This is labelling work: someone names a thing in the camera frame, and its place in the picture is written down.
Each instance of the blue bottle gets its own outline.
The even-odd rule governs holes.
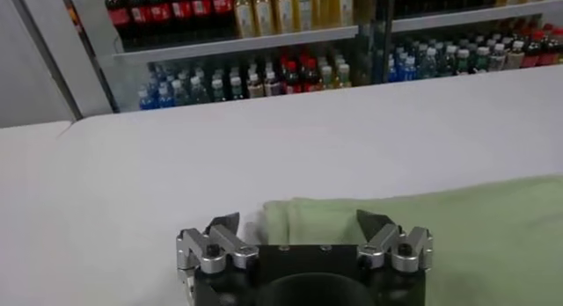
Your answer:
[[[174,107],[174,97],[166,87],[160,87],[158,93],[160,94],[158,99],[158,106],[160,108]]]
[[[148,111],[150,109],[157,108],[157,103],[153,97],[149,96],[147,87],[141,86],[141,90],[139,90],[138,93],[139,93],[139,108],[142,111]]]
[[[414,57],[409,56],[406,58],[405,63],[405,74],[403,75],[403,81],[411,81],[416,79],[416,67],[414,67]]]

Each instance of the red soda bottle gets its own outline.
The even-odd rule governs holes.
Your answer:
[[[113,27],[120,35],[123,46],[129,45],[136,36],[133,20],[129,16],[125,0],[105,0],[107,14],[112,20]]]
[[[169,41],[173,32],[170,0],[148,0],[148,4],[152,16],[152,31],[156,35],[156,41],[158,43]]]
[[[213,9],[215,17],[213,18],[214,25],[218,26],[217,33],[220,36],[235,36],[237,35],[235,20],[235,4],[234,0],[213,0]]]

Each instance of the bottle cap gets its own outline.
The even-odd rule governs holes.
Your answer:
[[[333,67],[331,66],[324,66],[322,69],[323,75],[331,75],[333,73]]]
[[[524,42],[522,40],[515,40],[514,43],[512,44],[513,48],[523,48],[524,47]]]
[[[446,52],[449,53],[449,54],[455,54],[455,53],[456,53],[456,50],[457,50],[457,47],[456,47],[456,46],[448,46],[448,47],[446,47]]]
[[[230,79],[230,85],[239,86],[240,85],[240,76],[234,76]]]
[[[488,47],[479,47],[477,49],[477,54],[478,55],[488,55],[489,54],[489,48]]]
[[[342,63],[340,66],[338,66],[338,71],[340,73],[348,73],[350,72],[350,66],[345,63]]]
[[[223,88],[223,81],[221,81],[221,79],[213,79],[213,82],[211,82],[211,87]]]
[[[459,51],[457,51],[457,56],[460,58],[468,58],[469,57],[469,50],[466,48],[462,48]]]

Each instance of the red label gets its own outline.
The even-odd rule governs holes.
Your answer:
[[[216,13],[225,13],[232,11],[233,1],[232,0],[213,0],[213,8],[215,8]]]
[[[109,18],[112,20],[114,26],[123,26],[131,21],[129,14],[126,9],[120,9],[116,11],[107,11],[109,13]]]
[[[172,9],[176,18],[192,17],[192,5],[190,2],[172,3]]]
[[[157,22],[168,20],[172,17],[169,4],[160,4],[150,7],[150,14],[152,19]]]
[[[192,1],[192,10],[195,16],[208,16],[211,14],[211,2],[209,0]]]
[[[521,68],[531,68],[536,67],[539,56],[524,56],[522,60]]]
[[[539,62],[537,63],[538,66],[551,66],[555,63],[555,59],[557,59],[557,54],[548,54],[542,55],[539,57]]]
[[[131,9],[131,14],[133,14],[133,20],[137,24],[145,24],[151,21],[149,7],[133,7]]]

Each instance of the white table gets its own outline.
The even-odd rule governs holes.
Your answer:
[[[173,237],[214,215],[240,211],[252,222],[268,200],[563,172],[562,74],[527,69],[80,121],[35,184],[40,199],[3,208],[11,248],[0,303],[185,305]]]

